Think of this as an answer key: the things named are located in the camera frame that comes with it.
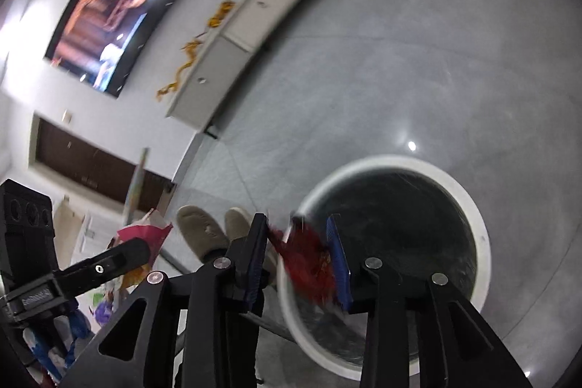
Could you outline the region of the left gloved hand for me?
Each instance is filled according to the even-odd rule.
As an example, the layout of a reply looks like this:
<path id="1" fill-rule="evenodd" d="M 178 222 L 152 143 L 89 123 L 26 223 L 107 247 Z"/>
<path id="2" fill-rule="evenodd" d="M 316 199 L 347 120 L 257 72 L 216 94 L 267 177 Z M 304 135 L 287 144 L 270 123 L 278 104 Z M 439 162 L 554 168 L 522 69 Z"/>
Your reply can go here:
<path id="1" fill-rule="evenodd" d="M 94 335 L 89 320 L 79 309 L 23 330 L 25 343 L 56 384 L 60 383 Z"/>

